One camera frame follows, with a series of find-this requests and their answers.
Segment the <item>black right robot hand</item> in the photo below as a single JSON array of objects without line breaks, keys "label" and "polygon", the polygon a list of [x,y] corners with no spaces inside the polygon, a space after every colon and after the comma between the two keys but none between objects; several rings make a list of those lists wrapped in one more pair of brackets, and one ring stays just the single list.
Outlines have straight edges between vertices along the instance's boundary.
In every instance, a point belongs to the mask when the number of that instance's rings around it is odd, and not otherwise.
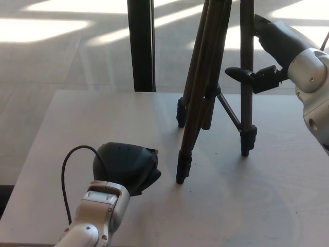
[{"label": "black right robot hand", "polygon": [[314,44],[305,35],[281,21],[271,22],[260,16],[254,16],[254,36],[259,38],[262,48],[282,67],[272,65],[254,73],[251,70],[229,67],[225,73],[243,85],[249,85],[257,94],[274,89],[288,79],[288,67],[294,58]]}]

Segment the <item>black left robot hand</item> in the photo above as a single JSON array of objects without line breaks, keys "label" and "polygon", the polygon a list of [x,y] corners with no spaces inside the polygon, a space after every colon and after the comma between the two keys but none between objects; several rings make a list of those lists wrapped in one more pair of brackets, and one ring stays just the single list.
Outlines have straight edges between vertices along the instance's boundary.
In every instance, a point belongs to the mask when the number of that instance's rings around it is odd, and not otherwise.
[{"label": "black left robot hand", "polygon": [[131,197],[139,196],[161,176],[158,150],[132,144],[109,142],[98,148],[93,160],[93,175],[98,181],[124,186]]}]

